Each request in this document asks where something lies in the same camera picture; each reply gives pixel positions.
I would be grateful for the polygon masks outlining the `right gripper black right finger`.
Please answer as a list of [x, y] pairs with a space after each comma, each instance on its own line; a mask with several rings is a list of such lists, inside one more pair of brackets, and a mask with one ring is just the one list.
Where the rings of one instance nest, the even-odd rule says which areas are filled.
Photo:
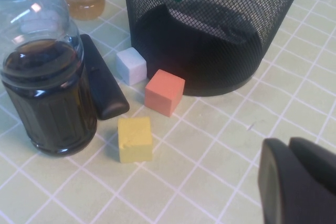
[[292, 137], [289, 148], [315, 181], [335, 195], [335, 154], [302, 137]]

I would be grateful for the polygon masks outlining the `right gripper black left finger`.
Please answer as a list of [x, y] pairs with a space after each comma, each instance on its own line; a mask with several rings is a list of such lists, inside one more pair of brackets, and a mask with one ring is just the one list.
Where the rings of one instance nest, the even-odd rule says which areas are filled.
[[265, 223], [335, 223], [335, 195], [277, 138], [263, 141], [258, 187]]

